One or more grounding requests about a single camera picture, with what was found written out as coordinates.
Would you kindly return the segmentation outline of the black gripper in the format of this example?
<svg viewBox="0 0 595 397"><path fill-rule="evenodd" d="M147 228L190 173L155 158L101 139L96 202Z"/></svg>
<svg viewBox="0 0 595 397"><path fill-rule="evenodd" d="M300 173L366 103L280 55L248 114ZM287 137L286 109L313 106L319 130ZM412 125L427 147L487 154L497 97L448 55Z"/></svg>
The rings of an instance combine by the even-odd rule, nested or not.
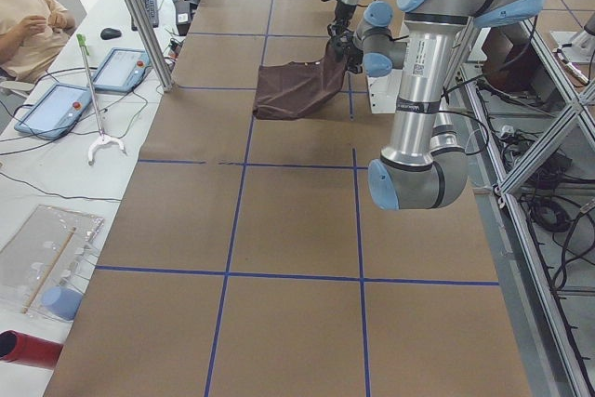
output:
<svg viewBox="0 0 595 397"><path fill-rule="evenodd" d="M346 31L342 35L331 36L328 47L333 50L336 62L345 63L348 72L363 71L363 52L354 44L353 32Z"/></svg>
<svg viewBox="0 0 595 397"><path fill-rule="evenodd" d="M347 31L347 25L350 24L354 14L354 5L337 0L334 14L334 21L327 26L330 37L341 36Z"/></svg>

